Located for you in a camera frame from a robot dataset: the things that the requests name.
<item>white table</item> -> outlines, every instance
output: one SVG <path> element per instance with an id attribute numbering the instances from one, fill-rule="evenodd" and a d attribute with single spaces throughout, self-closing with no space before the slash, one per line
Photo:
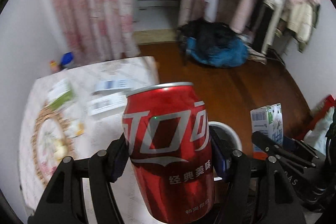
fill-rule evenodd
<path id="1" fill-rule="evenodd" d="M 41 112 L 41 110 L 45 109 L 45 101 L 50 88 L 64 78 L 71 82 L 76 93 L 76 104 L 80 106 L 80 116 L 84 123 L 84 133 L 70 139 L 71 155 L 75 160 L 91 157 L 97 151 L 106 149 L 110 142 L 118 139 L 123 132 L 121 125 L 122 113 L 102 119 L 94 119 L 87 115 L 87 102 L 100 96 L 92 94 L 98 81 L 133 79 L 135 88 L 159 83 L 156 63 L 152 57 L 137 57 L 93 64 L 62 71 L 36 80 L 28 97 L 21 125 L 19 145 L 19 170 L 22 193 L 26 205 L 33 210 L 36 209 L 45 185 L 52 175 L 50 168 L 54 164 L 52 156 L 48 156 L 52 155 L 50 153 L 52 149 L 50 150 L 49 148 L 53 143 L 50 143 L 48 138 L 43 139 L 40 136 L 46 136 L 44 132 L 48 131 L 48 128 L 57 127 L 57 123 L 54 123 L 53 119 L 45 120 L 43 118 L 45 112 Z M 71 113 L 61 112 L 53 113 L 53 115 L 62 117 L 62 121 L 65 121 L 69 119 L 68 115 L 71 115 Z M 39 121 L 40 126 L 37 130 L 36 125 Z M 32 139 L 34 135 L 38 137 L 33 148 L 34 142 L 32 142 Z M 36 150 L 43 151 L 43 153 L 41 152 L 41 156 L 37 156 L 37 159 L 34 160 L 34 151 Z M 47 159 L 46 165 L 41 166 L 41 158 L 42 160 Z M 89 223 L 96 223 L 88 179 L 83 180 L 83 186 Z M 112 189 L 125 223 L 158 223 L 146 209 L 130 161 L 127 163 L 122 177 L 112 184 Z"/>

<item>white wall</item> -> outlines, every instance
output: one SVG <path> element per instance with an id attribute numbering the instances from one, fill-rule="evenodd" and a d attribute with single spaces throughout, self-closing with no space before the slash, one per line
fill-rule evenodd
<path id="1" fill-rule="evenodd" d="M 279 52 L 283 39 L 274 42 Z M 312 109 L 327 95 L 336 96 L 336 9 L 321 0 L 319 22 L 303 53 L 292 39 L 282 58 L 286 68 Z"/>
<path id="2" fill-rule="evenodd" d="M 18 177 L 22 115 L 35 79 L 48 75 L 49 62 L 65 51 L 50 30 L 43 1 L 9 0 L 0 14 L 0 188 L 24 223 Z"/>

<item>pink floral curtain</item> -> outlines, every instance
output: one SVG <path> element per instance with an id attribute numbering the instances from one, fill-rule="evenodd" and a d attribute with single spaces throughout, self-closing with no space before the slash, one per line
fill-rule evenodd
<path id="1" fill-rule="evenodd" d="M 134 57 L 132 0 L 53 0 L 78 65 Z"/>

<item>coca-cola can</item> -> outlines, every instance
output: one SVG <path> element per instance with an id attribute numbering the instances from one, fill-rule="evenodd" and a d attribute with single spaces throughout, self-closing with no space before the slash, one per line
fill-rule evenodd
<path id="1" fill-rule="evenodd" d="M 127 94 L 123 128 L 149 213 L 169 224 L 193 222 L 214 203 L 207 112 L 192 83 Z"/>

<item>silver can lid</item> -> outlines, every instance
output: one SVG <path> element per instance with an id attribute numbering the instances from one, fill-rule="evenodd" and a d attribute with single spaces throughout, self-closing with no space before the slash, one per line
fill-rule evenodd
<path id="1" fill-rule="evenodd" d="M 174 86 L 184 86 L 184 85 L 191 85 L 193 86 L 194 84 L 191 82 L 176 82 L 176 83 L 167 83 L 167 84 L 160 84 L 160 85 L 152 85 L 152 86 L 147 86 L 145 88 L 140 88 L 137 90 L 130 91 L 126 93 L 126 97 L 129 97 L 134 94 L 142 93 L 145 91 L 150 91 L 150 90 L 158 90 L 158 89 L 163 89 L 163 88 L 171 88 Z"/>

